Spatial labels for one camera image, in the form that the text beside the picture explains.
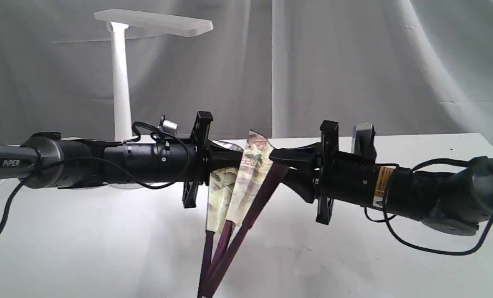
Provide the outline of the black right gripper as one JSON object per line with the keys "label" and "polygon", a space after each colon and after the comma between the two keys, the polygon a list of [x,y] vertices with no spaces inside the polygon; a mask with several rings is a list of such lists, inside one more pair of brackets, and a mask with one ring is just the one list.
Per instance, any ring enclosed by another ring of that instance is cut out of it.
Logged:
{"label": "black right gripper", "polygon": [[[350,202],[364,209],[382,210],[386,184],[393,168],[341,151],[339,124],[336,121],[324,120],[320,131],[320,143],[279,148],[271,152],[271,161],[290,166],[283,184],[308,204],[318,199],[315,221],[320,224],[330,223],[335,200]],[[316,169],[318,165],[319,171],[299,170]],[[315,194],[316,178],[318,183]]]}

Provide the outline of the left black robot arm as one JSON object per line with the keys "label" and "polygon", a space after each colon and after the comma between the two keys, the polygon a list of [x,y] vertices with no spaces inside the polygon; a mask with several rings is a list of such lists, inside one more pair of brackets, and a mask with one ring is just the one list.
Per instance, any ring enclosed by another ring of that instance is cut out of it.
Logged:
{"label": "left black robot arm", "polygon": [[137,184],[151,189],[183,183],[184,208],[196,207],[198,187],[219,168],[237,167],[243,149],[209,139],[213,121],[200,111],[188,137],[166,125],[135,121],[127,141],[63,139],[58,132],[33,134],[19,147],[0,145],[0,179],[18,178],[31,189],[84,189]]}

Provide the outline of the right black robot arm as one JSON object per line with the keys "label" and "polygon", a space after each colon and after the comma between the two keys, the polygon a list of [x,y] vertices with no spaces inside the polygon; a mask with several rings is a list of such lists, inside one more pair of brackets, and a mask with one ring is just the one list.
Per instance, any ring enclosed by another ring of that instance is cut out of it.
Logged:
{"label": "right black robot arm", "polygon": [[493,215],[493,158],[433,159],[414,168],[376,163],[375,128],[354,127],[352,151],[339,149],[338,123],[325,120],[318,143],[275,149],[291,167],[284,184],[318,201],[316,222],[328,225],[335,200],[413,219],[439,232],[474,236]]}

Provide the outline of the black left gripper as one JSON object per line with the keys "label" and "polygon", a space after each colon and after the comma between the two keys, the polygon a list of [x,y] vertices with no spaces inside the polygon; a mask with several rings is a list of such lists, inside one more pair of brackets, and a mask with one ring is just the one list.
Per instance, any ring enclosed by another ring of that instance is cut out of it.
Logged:
{"label": "black left gripper", "polygon": [[243,151],[224,150],[209,153],[209,129],[214,117],[198,111],[188,137],[178,137],[165,130],[165,117],[159,127],[150,128],[148,144],[148,189],[166,189],[182,183],[182,205],[195,208],[199,186],[207,181],[208,171],[238,168]]}

